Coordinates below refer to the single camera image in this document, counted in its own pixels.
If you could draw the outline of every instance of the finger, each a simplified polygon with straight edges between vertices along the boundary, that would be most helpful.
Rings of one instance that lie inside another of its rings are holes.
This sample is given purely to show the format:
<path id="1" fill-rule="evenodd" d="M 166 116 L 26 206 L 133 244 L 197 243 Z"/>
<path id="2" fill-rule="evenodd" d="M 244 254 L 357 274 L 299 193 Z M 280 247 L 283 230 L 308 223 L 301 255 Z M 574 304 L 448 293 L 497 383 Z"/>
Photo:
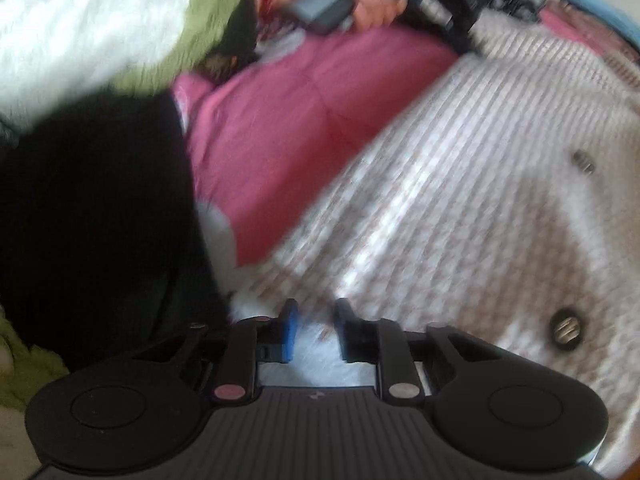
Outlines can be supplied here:
<path id="1" fill-rule="evenodd" d="M 389 2 L 385 5 L 385 25 L 391 25 L 398 16 L 396 2 Z"/>
<path id="2" fill-rule="evenodd" d="M 396 12 L 398 13 L 398 16 L 400 16 L 400 14 L 405 12 L 406 4 L 407 4 L 407 0 L 396 0 Z"/>
<path id="3" fill-rule="evenodd" d="M 358 32 L 367 30 L 371 27 L 371 16 L 369 11 L 363 4 L 356 4 L 353 9 L 353 28 Z"/>
<path id="4" fill-rule="evenodd" d="M 370 26 L 379 27 L 385 22 L 385 0 L 357 0 L 370 17 Z"/>

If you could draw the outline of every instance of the pink towel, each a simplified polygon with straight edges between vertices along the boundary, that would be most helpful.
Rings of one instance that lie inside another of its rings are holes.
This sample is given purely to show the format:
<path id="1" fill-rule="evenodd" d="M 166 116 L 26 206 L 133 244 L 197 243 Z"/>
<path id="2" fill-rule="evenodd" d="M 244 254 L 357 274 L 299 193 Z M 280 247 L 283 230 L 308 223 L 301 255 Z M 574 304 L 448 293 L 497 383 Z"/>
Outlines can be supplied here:
<path id="1" fill-rule="evenodd" d="M 597 47 L 597 45 L 589 42 L 588 39 L 585 38 L 577 28 L 563 20 L 560 16 L 553 12 L 552 9 L 547 7 L 542 9 L 540 11 L 540 19 L 542 20 L 542 23 L 545 25 L 545 27 L 559 38 L 564 38 L 565 40 L 584 44 L 599 56 L 603 54 L 603 51 L 599 47 Z"/>
<path id="2" fill-rule="evenodd" d="M 457 56 L 404 28 L 309 37 L 223 87 L 174 87 L 190 115 L 196 197 L 228 217 L 237 264 L 263 259 L 324 186 Z"/>

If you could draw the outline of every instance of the round pad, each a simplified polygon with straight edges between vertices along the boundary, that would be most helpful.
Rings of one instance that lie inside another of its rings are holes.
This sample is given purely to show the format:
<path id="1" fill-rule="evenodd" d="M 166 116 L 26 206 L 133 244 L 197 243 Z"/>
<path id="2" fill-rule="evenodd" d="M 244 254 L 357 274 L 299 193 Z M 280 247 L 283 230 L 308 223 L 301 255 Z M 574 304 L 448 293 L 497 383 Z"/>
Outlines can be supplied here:
<path id="1" fill-rule="evenodd" d="M 71 405 L 80 424 L 97 430 L 120 428 L 135 422 L 145 411 L 145 397 L 122 386 L 101 386 L 89 390 Z"/>
<path id="2" fill-rule="evenodd" d="M 40 390 L 25 425 L 41 460 L 105 475 L 169 459 L 197 436 L 206 409 L 168 365 L 115 360 Z"/>
<path id="3" fill-rule="evenodd" d="M 574 466 L 602 442 L 607 410 L 593 390 L 525 360 L 461 364 L 438 393 L 434 423 L 479 462 L 521 472 Z"/>
<path id="4" fill-rule="evenodd" d="M 505 424 L 544 428 L 562 415 L 562 403 L 552 393 L 533 386 L 507 386 L 489 397 L 489 410 Z"/>

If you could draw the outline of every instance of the green fabric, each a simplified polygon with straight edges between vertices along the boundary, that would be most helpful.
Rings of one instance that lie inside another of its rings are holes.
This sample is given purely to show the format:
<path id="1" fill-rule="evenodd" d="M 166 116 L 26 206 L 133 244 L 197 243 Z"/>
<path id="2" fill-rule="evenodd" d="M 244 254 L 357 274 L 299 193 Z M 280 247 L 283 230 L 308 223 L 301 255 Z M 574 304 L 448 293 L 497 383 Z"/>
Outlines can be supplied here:
<path id="1" fill-rule="evenodd" d="M 117 76 L 113 89 L 121 94 L 152 95 L 191 70 L 223 37 L 240 0 L 190 0 L 184 30 L 169 55 L 155 66 L 133 67 Z"/>
<path id="2" fill-rule="evenodd" d="M 0 314 L 0 406 L 23 412 L 39 389 L 67 374 L 59 356 L 28 349 Z"/>

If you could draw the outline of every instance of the white fluffy fabric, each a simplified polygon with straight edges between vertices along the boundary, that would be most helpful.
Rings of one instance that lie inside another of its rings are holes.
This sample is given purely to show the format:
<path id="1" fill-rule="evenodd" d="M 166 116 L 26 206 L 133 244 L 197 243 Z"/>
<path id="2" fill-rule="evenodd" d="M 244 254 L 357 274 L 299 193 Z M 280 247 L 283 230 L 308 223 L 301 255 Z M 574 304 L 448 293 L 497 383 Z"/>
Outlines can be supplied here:
<path id="1" fill-rule="evenodd" d="M 189 0 L 0 0 L 0 113 L 17 126 L 164 59 Z"/>
<path id="2" fill-rule="evenodd" d="M 24 427 L 24 414 L 0 406 L 0 478 L 25 480 L 39 467 Z"/>

